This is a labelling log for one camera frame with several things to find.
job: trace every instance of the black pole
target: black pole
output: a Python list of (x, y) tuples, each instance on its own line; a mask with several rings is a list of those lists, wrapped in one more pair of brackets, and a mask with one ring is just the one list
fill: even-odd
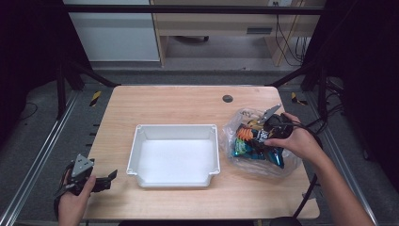
[(337, 14), (337, 9), (295, 7), (249, 6), (185, 6), (185, 5), (43, 5), (43, 9), (68, 12), (96, 13), (206, 13), (206, 14), (278, 14), (278, 15), (325, 15)]

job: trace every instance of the clear plastic bag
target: clear plastic bag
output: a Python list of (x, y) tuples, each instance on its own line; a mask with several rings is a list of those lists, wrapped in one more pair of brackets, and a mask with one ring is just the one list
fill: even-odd
[(284, 161), (283, 169), (267, 160), (251, 159), (241, 156), (237, 157), (234, 155), (237, 129), (241, 124), (247, 124), (249, 121), (259, 119), (263, 113), (263, 111), (251, 108), (239, 109), (234, 114), (232, 119), (225, 126), (223, 126), (223, 134), (219, 136), (220, 147), (227, 155), (229, 161), (231, 161), (237, 168), (241, 170), (263, 176), (277, 178), (286, 177), (290, 175), (296, 168), (298, 168), (302, 162), (299, 157), (286, 149), (282, 151), (282, 158)]

